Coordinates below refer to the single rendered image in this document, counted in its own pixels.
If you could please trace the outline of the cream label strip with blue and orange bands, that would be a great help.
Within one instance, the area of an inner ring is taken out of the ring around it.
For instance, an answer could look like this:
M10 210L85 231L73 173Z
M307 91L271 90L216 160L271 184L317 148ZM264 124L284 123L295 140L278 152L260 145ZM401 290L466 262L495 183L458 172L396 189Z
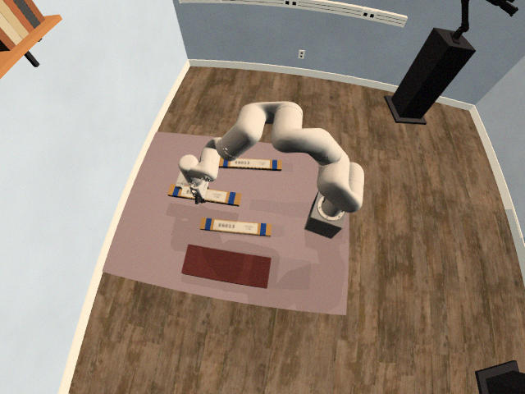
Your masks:
M282 160L237 158L234 161L226 161L220 158L219 168L252 169L281 171Z
M177 189L175 184L171 184L170 189L168 191L168 196L195 200L195 197L193 197L189 186L184 186L182 190ZM210 203L226 204L239 207L241 193L207 189L204 199L206 202Z
M202 218L199 229L255 236L271 236L272 225L257 222Z

